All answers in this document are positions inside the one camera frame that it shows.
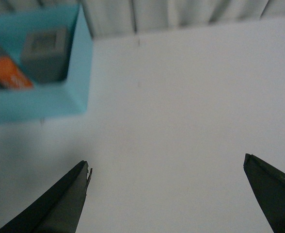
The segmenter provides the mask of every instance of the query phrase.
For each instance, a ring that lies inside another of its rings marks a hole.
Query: orange object
[[[33,88],[31,81],[9,56],[0,56],[0,84],[12,89]]]

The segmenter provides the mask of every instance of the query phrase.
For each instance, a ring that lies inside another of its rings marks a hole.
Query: blue container
[[[0,123],[83,113],[87,109],[92,40],[82,6],[0,16],[0,45],[20,64],[28,32],[67,26],[73,35],[67,78],[31,90],[0,90]]]

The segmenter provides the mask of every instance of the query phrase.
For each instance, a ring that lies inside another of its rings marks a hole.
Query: gray cube
[[[68,46],[66,27],[29,33],[21,54],[25,73],[38,83],[61,81],[66,77]]]

